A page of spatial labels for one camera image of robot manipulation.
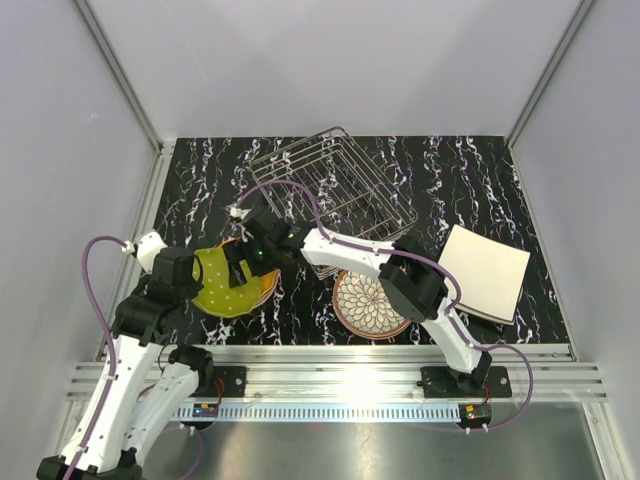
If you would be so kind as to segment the pink polka dot plate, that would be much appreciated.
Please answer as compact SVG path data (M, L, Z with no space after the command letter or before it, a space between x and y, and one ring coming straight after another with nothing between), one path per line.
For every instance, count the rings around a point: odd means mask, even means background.
M254 277L253 281L259 286L259 296L254 302L252 309L256 310L269 300L280 283L281 271L273 270L263 276Z

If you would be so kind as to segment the metal wire dish rack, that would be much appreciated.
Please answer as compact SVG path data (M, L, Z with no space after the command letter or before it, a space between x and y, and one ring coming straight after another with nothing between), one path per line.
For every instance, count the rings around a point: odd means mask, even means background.
M275 185L287 180L306 186L323 225L337 233L373 241L394 241L418 214L385 172L343 128L333 127L251 160L249 171L263 186L266 202L288 222L315 222L312 201L300 189Z

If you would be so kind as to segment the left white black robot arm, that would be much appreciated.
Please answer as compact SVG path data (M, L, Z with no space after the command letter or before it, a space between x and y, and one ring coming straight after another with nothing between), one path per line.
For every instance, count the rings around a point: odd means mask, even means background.
M61 453L40 462L39 479L139 479L149 450L178 407L215 385L212 356L179 346L160 379L139 397L173 321L203 287L203 267L185 248L161 247L141 258L146 274L107 328L108 356L90 402Z

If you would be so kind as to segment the green polka dot plate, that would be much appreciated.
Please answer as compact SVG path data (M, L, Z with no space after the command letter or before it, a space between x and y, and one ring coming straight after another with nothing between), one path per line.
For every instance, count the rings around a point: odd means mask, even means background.
M220 318L235 318L251 313L252 306L259 296L259 286L253 281L254 276L246 261L242 268L247 284L229 287L229 271L224 250L205 248L195 251L204 268L203 289L191 300L201 311Z

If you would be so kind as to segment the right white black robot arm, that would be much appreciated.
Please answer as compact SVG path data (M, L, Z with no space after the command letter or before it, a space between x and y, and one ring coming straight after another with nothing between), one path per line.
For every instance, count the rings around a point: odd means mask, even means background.
M491 355L468 337L453 311L445 284L449 273L409 236L376 242L339 234L321 221L290 224L266 206L232 207L229 216L241 238L223 247L229 287L239 288L287 261L351 271L376 280L392 309L423 327L442 350L450 378L444 382L465 397L489 384Z

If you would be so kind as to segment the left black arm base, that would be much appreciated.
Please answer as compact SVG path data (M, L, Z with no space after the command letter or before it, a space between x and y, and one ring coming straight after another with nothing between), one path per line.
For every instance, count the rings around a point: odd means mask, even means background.
M248 369L246 366L208 366L198 373L193 398L239 399L245 396Z

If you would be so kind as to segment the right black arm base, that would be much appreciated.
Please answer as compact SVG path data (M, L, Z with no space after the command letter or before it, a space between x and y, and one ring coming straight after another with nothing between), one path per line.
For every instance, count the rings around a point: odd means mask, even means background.
M468 374L454 374L445 366L423 366L416 385L425 398L484 398L486 394L498 399L512 397L507 369L501 366L491 366L485 379L479 381Z

